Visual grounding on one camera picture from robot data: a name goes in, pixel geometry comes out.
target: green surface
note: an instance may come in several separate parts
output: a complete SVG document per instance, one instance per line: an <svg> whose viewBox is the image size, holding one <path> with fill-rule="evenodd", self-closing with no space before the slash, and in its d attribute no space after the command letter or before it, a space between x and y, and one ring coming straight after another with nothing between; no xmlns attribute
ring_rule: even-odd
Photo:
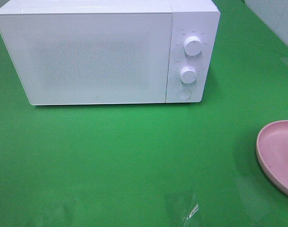
<svg viewBox="0 0 288 227"><path fill-rule="evenodd" d="M179 227L194 200L202 226L288 226L255 156L288 119L288 48L241 1L215 2L196 104L31 106L0 36L0 227Z"/></svg>

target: white microwave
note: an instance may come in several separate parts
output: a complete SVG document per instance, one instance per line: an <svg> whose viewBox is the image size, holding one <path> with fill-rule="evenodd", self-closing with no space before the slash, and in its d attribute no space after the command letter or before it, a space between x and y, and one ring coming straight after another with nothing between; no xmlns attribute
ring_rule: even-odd
<svg viewBox="0 0 288 227"><path fill-rule="evenodd" d="M201 101L211 0L10 0L0 33L32 105Z"/></svg>

